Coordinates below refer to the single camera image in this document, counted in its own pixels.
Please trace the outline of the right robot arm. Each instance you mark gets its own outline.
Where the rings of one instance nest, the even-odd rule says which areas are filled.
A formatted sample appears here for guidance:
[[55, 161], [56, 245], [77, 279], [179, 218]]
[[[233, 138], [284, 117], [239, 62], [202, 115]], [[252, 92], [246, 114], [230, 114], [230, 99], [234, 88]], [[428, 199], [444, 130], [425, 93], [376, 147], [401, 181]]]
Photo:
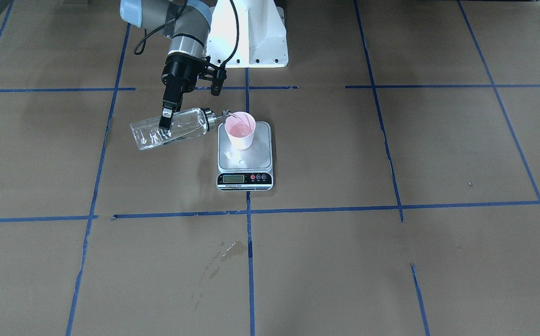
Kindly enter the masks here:
[[212, 64], [206, 55], [212, 27], [212, 10], [201, 0], [182, 5], [171, 0], [122, 0], [121, 19], [146, 30], [139, 44], [161, 33], [171, 40], [161, 81], [165, 86], [159, 127], [169, 130], [173, 115], [181, 110], [183, 94], [194, 90], [198, 79], [210, 81], [211, 94], [218, 96], [227, 79], [225, 63]]

